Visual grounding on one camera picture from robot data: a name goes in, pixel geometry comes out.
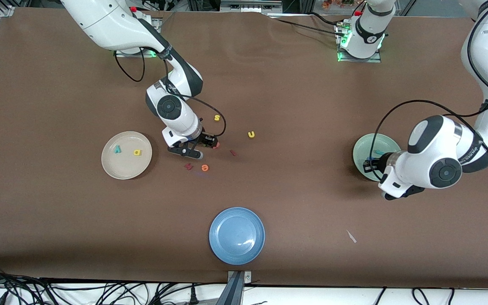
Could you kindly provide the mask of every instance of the brown table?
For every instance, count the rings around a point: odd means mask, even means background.
[[[292,20],[328,29],[312,17]],[[337,62],[328,34],[260,14],[176,13],[163,35],[203,75],[200,98],[228,120],[221,148],[192,161],[166,151],[164,125],[144,102],[164,74],[160,60],[147,59],[144,81],[134,83],[66,11],[17,8],[0,23],[0,267],[223,281],[236,267],[212,253],[208,229],[217,213],[243,206],[267,235],[259,257],[238,269],[263,284],[488,287],[488,169],[450,189],[385,201],[351,154],[404,100],[479,108],[480,89],[459,59],[471,25],[395,18],[382,63],[360,64]],[[140,75],[139,58],[122,64]],[[189,104],[207,130],[221,129],[208,108]],[[414,124],[441,113],[409,105],[382,132],[405,148]],[[155,157],[144,174],[120,181],[100,155],[126,130],[147,135]]]

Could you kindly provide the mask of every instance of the round plate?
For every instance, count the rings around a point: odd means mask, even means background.
[[[370,156],[370,146],[372,146],[373,133],[362,136],[353,147],[353,162],[361,174],[373,181],[380,181],[373,172],[364,172],[363,163]],[[378,133],[374,141],[374,150],[381,150],[384,153],[394,153],[399,151],[399,145],[390,137]],[[378,158],[380,155],[372,152],[372,158]]]
[[[116,146],[120,145],[120,153],[116,154]],[[133,151],[141,150],[140,156]],[[101,154],[101,164],[105,172],[112,178],[131,179],[144,172],[152,160],[152,145],[141,133],[125,131],[110,139]]]
[[[232,207],[213,220],[209,239],[212,251],[223,262],[244,265],[253,261],[265,244],[261,219],[243,207]]]

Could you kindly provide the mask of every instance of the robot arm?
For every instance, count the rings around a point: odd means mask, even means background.
[[[395,15],[396,0],[367,0],[363,14],[344,20],[349,23],[340,46],[355,58],[369,58],[381,46],[385,29]]]
[[[480,16],[485,16],[488,7],[482,6],[481,10]],[[488,82],[488,14],[474,27],[477,28],[470,52],[476,69]],[[483,147],[488,146],[488,87],[469,64],[468,41],[469,37],[461,58],[480,83],[484,95],[482,109],[486,109],[476,120],[476,134],[445,116],[431,116],[418,123],[410,134],[408,151],[385,154],[377,161],[378,170],[383,172],[378,186],[385,192],[385,198],[407,197],[425,188],[445,189],[457,183],[463,172],[476,172],[488,166],[488,153]]]
[[[142,18],[141,12],[131,12],[124,0],[63,0],[62,4],[98,46],[107,50],[141,47],[171,64],[169,77],[153,84],[146,94],[148,108],[166,125],[163,137],[170,152],[200,159],[200,151],[180,146],[193,140],[195,144],[217,144],[215,136],[203,132],[201,121],[186,104],[189,97],[201,93],[201,75]]]

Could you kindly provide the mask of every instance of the cable connector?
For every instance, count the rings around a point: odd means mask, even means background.
[[[191,284],[191,297],[189,298],[189,305],[197,305],[199,300],[195,294],[195,284]]]

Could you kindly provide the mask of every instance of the white floor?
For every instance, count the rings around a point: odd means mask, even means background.
[[[88,286],[103,286],[102,284],[65,284],[56,285],[66,288],[82,288]],[[156,284],[149,284],[148,290],[150,296],[155,292]],[[197,298],[199,300],[217,299],[225,286],[221,284],[198,286],[196,288]],[[381,288],[246,288],[244,292],[244,301],[242,305],[256,305],[264,303],[265,305],[373,305],[380,293]],[[449,289],[423,289],[430,305],[447,305]],[[137,295],[139,303],[145,303],[147,289],[143,286],[140,289],[133,290]],[[76,305],[95,305],[103,289],[89,291],[58,291],[61,297]],[[103,302],[109,304],[120,293],[114,293],[110,298]],[[184,304],[189,301],[190,290],[182,290],[174,293],[162,301],[164,303],[171,301],[177,304]],[[418,294],[421,303],[425,301]],[[122,299],[116,304],[133,305],[130,298]],[[383,294],[380,305],[417,305],[412,297],[412,289],[387,289]],[[17,298],[9,296],[6,305],[19,305]],[[475,289],[457,289],[452,305],[488,305],[488,290]]]

